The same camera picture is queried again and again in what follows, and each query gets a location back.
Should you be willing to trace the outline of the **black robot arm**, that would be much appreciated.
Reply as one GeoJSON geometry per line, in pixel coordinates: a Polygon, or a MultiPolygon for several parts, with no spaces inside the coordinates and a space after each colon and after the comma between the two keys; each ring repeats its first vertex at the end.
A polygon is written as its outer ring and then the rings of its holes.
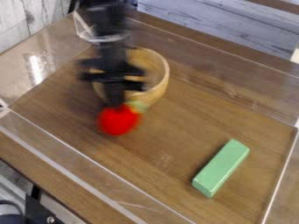
{"type": "Polygon", "coordinates": [[[83,0],[82,3],[94,24],[98,56],[79,61],[87,69],[80,78],[103,84],[107,105],[119,109],[126,103],[127,90],[144,91],[144,83],[128,80],[127,76],[146,75],[127,58],[127,3],[124,0],[83,0]]]}

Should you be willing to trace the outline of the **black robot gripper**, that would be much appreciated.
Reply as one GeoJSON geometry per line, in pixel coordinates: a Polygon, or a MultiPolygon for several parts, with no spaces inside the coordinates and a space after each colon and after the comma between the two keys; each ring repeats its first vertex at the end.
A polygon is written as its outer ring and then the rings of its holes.
{"type": "Polygon", "coordinates": [[[142,80],[128,80],[127,76],[144,77],[146,71],[128,62],[128,47],[123,41],[102,43],[95,49],[98,51],[95,58],[78,61],[79,67],[87,69],[80,78],[106,84],[108,104],[118,108],[124,102],[124,90],[146,90],[146,83],[142,80]]]}

